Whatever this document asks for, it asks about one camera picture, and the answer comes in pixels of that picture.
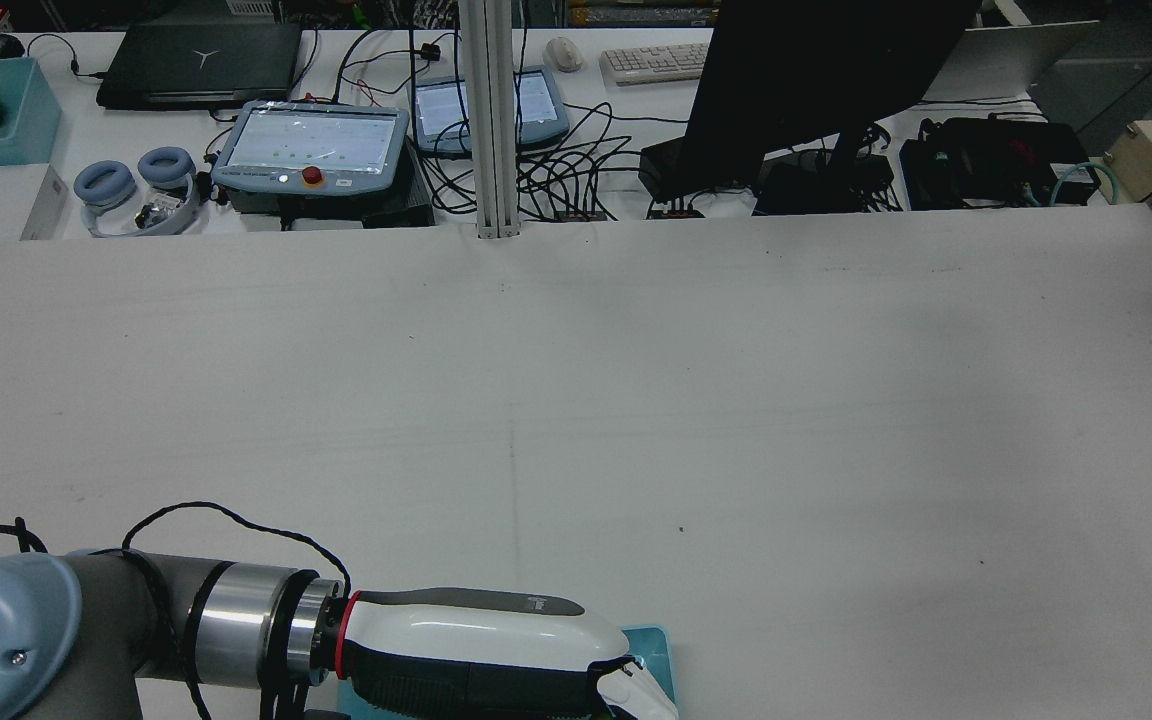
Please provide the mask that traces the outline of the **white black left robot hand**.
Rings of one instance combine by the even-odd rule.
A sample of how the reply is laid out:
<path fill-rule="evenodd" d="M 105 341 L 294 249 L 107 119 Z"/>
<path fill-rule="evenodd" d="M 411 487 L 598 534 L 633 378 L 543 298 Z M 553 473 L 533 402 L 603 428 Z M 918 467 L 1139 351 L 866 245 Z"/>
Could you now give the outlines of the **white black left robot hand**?
<path fill-rule="evenodd" d="M 358 591 L 332 670 L 414 719 L 677 719 L 617 626 L 567 598 L 472 588 Z"/>

